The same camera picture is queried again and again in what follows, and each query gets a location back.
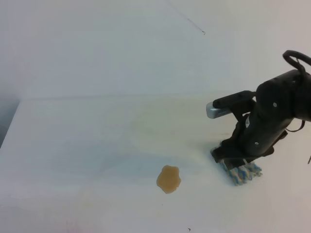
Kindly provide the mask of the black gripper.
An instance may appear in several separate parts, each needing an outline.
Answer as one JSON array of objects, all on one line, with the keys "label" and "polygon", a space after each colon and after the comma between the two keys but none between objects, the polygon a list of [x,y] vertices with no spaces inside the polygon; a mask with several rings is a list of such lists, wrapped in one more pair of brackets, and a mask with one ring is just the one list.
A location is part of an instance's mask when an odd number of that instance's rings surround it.
[{"label": "black gripper", "polygon": [[[292,116],[278,116],[276,113],[263,116],[259,110],[254,109],[243,117],[242,122],[236,124],[231,138],[223,141],[222,145],[236,145],[249,155],[264,157],[293,119]],[[216,163],[224,160],[227,170],[249,163],[236,147],[216,147],[212,149],[212,157]]]}]

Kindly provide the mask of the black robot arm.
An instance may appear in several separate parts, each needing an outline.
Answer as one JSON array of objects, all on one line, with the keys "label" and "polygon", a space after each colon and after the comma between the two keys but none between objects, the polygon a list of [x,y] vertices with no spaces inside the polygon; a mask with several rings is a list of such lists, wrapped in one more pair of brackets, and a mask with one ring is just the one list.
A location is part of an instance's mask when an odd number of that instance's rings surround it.
[{"label": "black robot arm", "polygon": [[214,100],[206,107],[209,118],[232,113],[237,124],[232,136],[212,151],[217,163],[240,167],[274,153],[274,145],[287,136],[293,119],[311,119],[311,76],[291,70],[258,86]]}]

